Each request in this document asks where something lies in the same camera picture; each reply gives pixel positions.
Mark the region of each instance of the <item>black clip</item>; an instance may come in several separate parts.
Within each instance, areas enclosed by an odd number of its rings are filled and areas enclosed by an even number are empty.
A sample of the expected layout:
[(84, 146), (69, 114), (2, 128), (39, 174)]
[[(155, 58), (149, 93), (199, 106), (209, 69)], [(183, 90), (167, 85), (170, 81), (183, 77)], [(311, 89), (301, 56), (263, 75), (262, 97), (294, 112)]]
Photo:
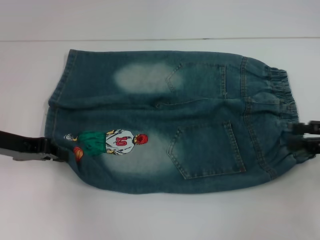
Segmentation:
[[(309, 124), (294, 123), (289, 128), (294, 135), (320, 135), (320, 121), (310, 121)], [(320, 137), (291, 137), (288, 141), (288, 148), (292, 151), (303, 149), (312, 155), (320, 154)]]
[(53, 160), (67, 162), (66, 150), (51, 143), (46, 137), (24, 137), (0, 131), (0, 155), (13, 157), (16, 161)]

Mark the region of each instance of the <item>denim fabric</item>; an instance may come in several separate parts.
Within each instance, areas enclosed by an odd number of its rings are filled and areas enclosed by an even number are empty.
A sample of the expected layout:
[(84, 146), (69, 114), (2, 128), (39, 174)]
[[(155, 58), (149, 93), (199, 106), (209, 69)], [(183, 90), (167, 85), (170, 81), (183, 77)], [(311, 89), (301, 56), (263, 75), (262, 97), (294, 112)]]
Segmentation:
[(45, 136), (86, 183), (131, 193), (198, 194), (271, 181), (308, 156), (287, 73), (235, 54), (71, 50)]

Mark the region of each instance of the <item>embroidered patch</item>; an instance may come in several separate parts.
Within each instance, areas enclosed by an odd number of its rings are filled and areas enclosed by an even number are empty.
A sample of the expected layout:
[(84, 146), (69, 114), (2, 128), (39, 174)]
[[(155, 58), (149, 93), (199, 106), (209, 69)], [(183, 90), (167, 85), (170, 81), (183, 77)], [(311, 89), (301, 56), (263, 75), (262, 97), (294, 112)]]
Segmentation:
[(67, 134), (64, 139), (80, 144), (73, 149), (77, 162), (84, 154), (89, 156), (97, 156), (100, 154), (124, 155), (130, 153), (135, 145), (143, 145), (148, 142), (146, 134), (133, 135), (128, 130), (112, 130), (108, 132), (100, 131), (84, 131), (74, 137), (72, 134)]

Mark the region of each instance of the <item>white surface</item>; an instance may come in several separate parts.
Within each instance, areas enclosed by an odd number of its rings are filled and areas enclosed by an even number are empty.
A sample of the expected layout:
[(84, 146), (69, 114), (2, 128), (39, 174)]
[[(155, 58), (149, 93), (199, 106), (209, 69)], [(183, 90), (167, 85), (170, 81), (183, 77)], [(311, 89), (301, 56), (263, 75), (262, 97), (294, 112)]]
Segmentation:
[(0, 0), (0, 40), (320, 37), (319, 0)]
[[(320, 39), (1, 42), (0, 130), (44, 134), (47, 100), (70, 48), (216, 51), (288, 71), (302, 122), (320, 120)], [(57, 162), (0, 156), (3, 240), (318, 240), (320, 161), (257, 187), (200, 195), (129, 195), (81, 182)]]

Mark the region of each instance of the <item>orange basketball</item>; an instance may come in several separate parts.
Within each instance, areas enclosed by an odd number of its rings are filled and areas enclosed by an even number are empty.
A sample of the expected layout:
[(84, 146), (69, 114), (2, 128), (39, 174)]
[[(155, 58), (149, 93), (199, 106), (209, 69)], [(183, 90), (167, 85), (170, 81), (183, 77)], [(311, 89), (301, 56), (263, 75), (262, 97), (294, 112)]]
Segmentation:
[(73, 149), (73, 153), (75, 155), (75, 161), (78, 163), (80, 162), (80, 159), (82, 158), (82, 156), (84, 155), (84, 151), (76, 146), (74, 149)]

